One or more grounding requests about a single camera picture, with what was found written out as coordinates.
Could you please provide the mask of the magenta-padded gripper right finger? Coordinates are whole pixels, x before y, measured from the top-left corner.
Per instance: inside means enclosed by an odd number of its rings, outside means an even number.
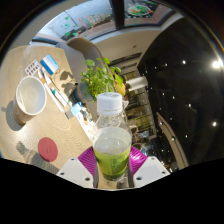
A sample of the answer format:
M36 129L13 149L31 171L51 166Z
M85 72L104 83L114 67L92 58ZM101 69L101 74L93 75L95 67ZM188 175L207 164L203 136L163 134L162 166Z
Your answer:
M169 175L169 171L155 156L147 157L131 147L128 160L128 183L130 188L140 188Z

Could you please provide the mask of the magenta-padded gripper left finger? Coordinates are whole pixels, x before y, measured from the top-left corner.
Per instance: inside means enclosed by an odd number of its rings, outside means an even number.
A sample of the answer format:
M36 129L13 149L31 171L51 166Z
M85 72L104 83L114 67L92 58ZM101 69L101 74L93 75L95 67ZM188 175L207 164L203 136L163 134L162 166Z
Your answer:
M84 188L98 187L97 160L92 147L78 157L69 158L57 176Z

